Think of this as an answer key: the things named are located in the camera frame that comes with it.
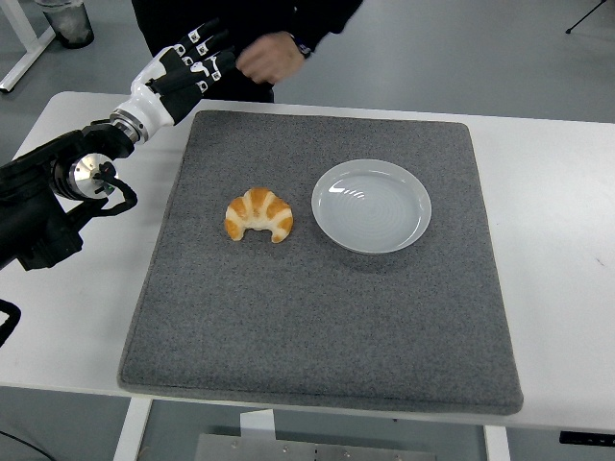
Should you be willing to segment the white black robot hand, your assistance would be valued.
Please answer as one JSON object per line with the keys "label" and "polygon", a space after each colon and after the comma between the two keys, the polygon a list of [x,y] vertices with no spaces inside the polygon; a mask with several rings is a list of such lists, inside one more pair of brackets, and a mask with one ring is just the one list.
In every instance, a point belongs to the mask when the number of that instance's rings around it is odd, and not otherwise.
{"label": "white black robot hand", "polygon": [[111,113],[111,123],[144,143],[184,120],[234,69],[228,30],[219,19],[206,22],[152,58],[133,80],[130,99]]}

